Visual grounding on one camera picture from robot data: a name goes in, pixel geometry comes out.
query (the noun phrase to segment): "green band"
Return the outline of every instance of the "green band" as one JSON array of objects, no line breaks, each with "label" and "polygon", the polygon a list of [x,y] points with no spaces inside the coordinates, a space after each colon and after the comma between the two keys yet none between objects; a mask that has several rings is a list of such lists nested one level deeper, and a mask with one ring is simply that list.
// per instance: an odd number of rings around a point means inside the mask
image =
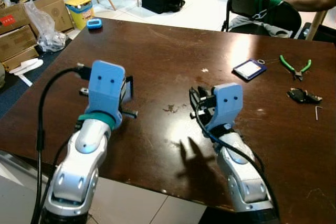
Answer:
[{"label": "green band", "polygon": [[115,120],[111,116],[101,113],[101,112],[92,112],[89,114],[80,115],[78,117],[78,121],[84,121],[86,119],[97,119],[99,121],[102,121],[110,126],[111,131],[113,131],[114,126],[116,124]]}]

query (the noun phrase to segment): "yellow bin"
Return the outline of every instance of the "yellow bin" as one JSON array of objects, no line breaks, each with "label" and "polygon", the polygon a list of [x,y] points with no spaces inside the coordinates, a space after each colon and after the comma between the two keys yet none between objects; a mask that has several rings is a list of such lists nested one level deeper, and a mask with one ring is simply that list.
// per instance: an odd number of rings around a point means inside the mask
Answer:
[{"label": "yellow bin", "polygon": [[94,16],[91,0],[68,0],[66,6],[80,30],[86,26],[86,21]]}]

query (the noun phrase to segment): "wooden table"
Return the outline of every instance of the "wooden table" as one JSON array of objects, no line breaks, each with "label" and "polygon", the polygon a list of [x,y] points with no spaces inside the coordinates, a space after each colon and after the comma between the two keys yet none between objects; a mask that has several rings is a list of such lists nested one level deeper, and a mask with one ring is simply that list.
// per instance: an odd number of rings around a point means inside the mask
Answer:
[{"label": "wooden table", "polygon": [[[312,59],[303,82],[279,62],[295,68]],[[268,70],[249,83],[231,73],[247,59],[263,59]],[[0,148],[36,159],[37,104],[56,72],[90,66],[101,59],[124,66],[134,76],[136,120],[124,118],[113,132],[100,176],[231,209],[226,182],[210,140],[189,118],[191,86],[236,82],[244,107],[236,119],[246,143],[260,155],[277,196],[283,223],[335,220],[335,48],[333,44],[103,19],[103,29],[84,29],[15,106],[0,120]],[[46,149],[51,163],[87,99],[86,82],[69,74],[50,89],[45,104]],[[323,97],[319,120],[314,105],[287,97],[301,87]]]}]

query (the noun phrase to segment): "brown table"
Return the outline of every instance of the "brown table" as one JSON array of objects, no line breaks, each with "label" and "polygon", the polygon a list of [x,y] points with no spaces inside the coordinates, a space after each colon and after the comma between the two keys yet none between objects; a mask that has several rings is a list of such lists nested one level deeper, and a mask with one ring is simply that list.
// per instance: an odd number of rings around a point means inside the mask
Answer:
[{"label": "brown table", "polygon": [[[293,81],[278,61],[280,54],[297,69],[312,59],[303,82]],[[268,70],[245,83],[231,70],[250,58],[265,60]],[[334,222],[333,44],[104,19],[101,31],[84,29],[0,120],[0,148],[36,159],[43,87],[56,72],[96,59],[122,65],[134,76],[135,98],[127,107],[139,111],[138,119],[124,118],[113,132],[102,177],[230,210],[212,145],[189,118],[188,90],[236,82],[244,91],[236,128],[265,163],[283,223]],[[51,163],[84,111],[87,99],[78,90],[86,85],[70,74],[51,88],[44,114],[44,162]],[[287,97],[291,87],[323,97],[318,121],[314,105]]]}]

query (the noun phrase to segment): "white tile floor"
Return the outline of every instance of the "white tile floor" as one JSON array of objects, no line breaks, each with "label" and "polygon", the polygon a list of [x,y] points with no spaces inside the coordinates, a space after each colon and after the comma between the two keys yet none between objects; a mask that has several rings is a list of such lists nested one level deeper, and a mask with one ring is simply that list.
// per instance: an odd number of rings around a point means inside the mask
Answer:
[{"label": "white tile floor", "polygon": [[[97,17],[133,22],[219,31],[225,19],[227,0],[185,0],[177,13],[158,15],[142,7],[136,0],[112,0],[117,10],[112,10],[107,0],[97,4],[93,0]],[[324,25],[336,28],[335,8],[330,10]],[[302,25],[311,22],[314,13],[300,13]],[[79,33],[70,33],[71,38]],[[205,207],[163,194],[100,179],[90,213],[90,224],[192,224],[198,223]]]}]

